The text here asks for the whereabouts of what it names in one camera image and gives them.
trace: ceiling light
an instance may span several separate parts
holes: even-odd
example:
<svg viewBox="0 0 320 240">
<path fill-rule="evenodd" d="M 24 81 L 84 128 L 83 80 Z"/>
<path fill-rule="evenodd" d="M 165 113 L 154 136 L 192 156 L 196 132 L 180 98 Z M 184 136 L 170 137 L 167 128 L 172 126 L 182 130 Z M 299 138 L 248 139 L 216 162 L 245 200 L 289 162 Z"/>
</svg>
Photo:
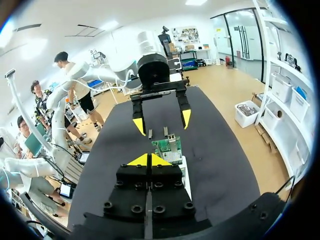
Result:
<svg viewBox="0 0 320 240">
<path fill-rule="evenodd" d="M 47 44 L 47 39 L 33 39 L 22 47 L 22 58 L 24 60 L 32 59 L 43 51 Z"/>
<path fill-rule="evenodd" d="M 14 24 L 11 20 L 7 21 L 0 31 L 0 48 L 4 48 L 10 41 L 14 33 Z"/>
<path fill-rule="evenodd" d="M 204 4 L 207 0 L 186 0 L 185 5 L 191 5 L 191 6 L 200 6 Z"/>
<path fill-rule="evenodd" d="M 102 30 L 105 30 L 105 31 L 108 31 L 108 30 L 111 30 L 113 28 L 115 28 L 119 23 L 115 20 L 113 21 L 109 21 L 107 22 L 105 25 L 103 25 L 102 27 L 100 27 L 100 29 Z"/>
</svg>

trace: patterned shirt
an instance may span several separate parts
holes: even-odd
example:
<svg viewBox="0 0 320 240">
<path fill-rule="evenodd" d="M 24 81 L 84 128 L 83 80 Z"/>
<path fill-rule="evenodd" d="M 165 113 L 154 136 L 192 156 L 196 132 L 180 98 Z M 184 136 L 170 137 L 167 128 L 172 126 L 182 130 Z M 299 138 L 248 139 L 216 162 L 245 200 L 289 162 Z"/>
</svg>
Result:
<svg viewBox="0 0 320 240">
<path fill-rule="evenodd" d="M 34 115 L 37 120 L 40 121 L 41 117 L 45 119 L 46 124 L 51 125 L 51 120 L 54 115 L 54 111 L 47 109 L 47 99 L 52 94 L 50 90 L 42 91 L 42 97 L 35 96 L 35 111 Z"/>
</svg>

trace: black table surface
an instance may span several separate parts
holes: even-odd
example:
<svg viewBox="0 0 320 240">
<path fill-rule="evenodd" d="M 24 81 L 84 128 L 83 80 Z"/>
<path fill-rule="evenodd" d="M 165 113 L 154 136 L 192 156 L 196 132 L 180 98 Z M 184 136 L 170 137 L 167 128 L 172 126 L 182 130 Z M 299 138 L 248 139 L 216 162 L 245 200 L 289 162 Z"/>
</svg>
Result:
<svg viewBox="0 0 320 240">
<path fill-rule="evenodd" d="M 184 130 L 174 93 L 142 104 L 146 131 L 153 140 L 164 139 L 164 127 L 181 139 L 186 157 L 196 219 L 217 224 L 239 213 L 260 196 L 255 174 L 236 136 L 198 87 L 186 91 L 191 117 Z M 130 101 L 116 105 L 98 135 L 75 189 L 68 228 L 82 224 L 83 214 L 103 216 L 120 164 L 154 149 L 132 121 Z"/>
</svg>

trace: person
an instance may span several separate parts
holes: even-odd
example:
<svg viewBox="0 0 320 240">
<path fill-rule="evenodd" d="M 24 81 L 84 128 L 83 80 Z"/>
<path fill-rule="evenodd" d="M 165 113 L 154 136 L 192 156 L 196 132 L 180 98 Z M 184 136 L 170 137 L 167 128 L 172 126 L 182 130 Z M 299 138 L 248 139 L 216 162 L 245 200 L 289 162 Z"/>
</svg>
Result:
<svg viewBox="0 0 320 240">
<path fill-rule="evenodd" d="M 47 99 L 52 92 L 48 89 L 42 91 L 39 81 L 35 80 L 31 85 L 31 92 L 35 94 L 35 117 L 40 120 L 43 126 L 48 130 L 51 127 L 54 111 L 47 109 Z M 71 122 L 64 116 L 64 127 L 70 131 L 83 144 L 92 142 L 89 137 L 82 137 L 77 129 L 71 125 Z"/>
<path fill-rule="evenodd" d="M 18 125 L 19 131 L 20 131 L 20 136 L 17 139 L 18 144 L 19 144 L 19 149 L 21 149 L 22 154 L 26 155 L 26 157 L 28 159 L 32 159 L 34 156 L 25 144 L 25 142 L 26 142 L 27 138 L 29 137 L 29 135 L 31 134 L 31 132 L 30 132 L 30 129 L 22 116 L 18 117 L 17 125 Z"/>
<path fill-rule="evenodd" d="M 60 69 L 65 69 L 65 74 L 67 74 L 75 65 L 74 62 L 68 61 L 68 53 L 65 51 L 58 53 L 54 58 L 54 62 Z M 97 112 L 94 107 L 94 103 L 92 102 L 90 95 L 90 89 L 86 87 L 87 83 L 81 78 L 78 78 L 77 81 L 79 82 L 75 81 L 68 92 L 69 101 L 70 103 L 73 103 L 74 96 L 76 96 L 81 108 L 86 114 L 89 115 L 91 121 L 93 122 L 94 128 L 100 132 L 101 127 L 104 126 L 105 122 L 100 113 Z"/>
<path fill-rule="evenodd" d="M 3 143 L 0 145 L 0 166 L 5 168 L 4 161 L 6 158 L 20 158 L 19 153 L 15 153 L 15 148 L 19 146 L 15 138 L 4 127 L 0 127 L 0 139 Z M 55 191 L 54 187 L 42 176 L 27 177 L 23 173 L 19 173 L 23 186 L 15 189 L 20 193 L 27 192 L 37 206 L 45 210 L 49 214 L 58 215 L 59 217 L 68 216 L 68 211 L 57 206 L 57 204 L 46 195 L 49 195 L 56 202 L 64 205 L 64 201 L 60 194 Z"/>
</svg>

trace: glass door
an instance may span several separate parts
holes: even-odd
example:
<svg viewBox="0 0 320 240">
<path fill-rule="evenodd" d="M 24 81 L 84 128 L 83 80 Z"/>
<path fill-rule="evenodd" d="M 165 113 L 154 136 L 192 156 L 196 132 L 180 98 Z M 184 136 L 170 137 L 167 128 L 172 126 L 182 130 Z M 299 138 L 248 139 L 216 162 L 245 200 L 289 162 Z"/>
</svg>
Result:
<svg viewBox="0 0 320 240">
<path fill-rule="evenodd" d="M 225 61 L 232 61 L 232 43 L 228 34 L 227 23 L 223 15 L 216 16 L 211 19 L 214 32 L 214 44 L 216 59 L 222 59 L 222 63 Z"/>
<path fill-rule="evenodd" d="M 261 38 L 253 10 L 230 12 L 225 16 L 233 46 L 234 67 L 261 81 Z"/>
</svg>

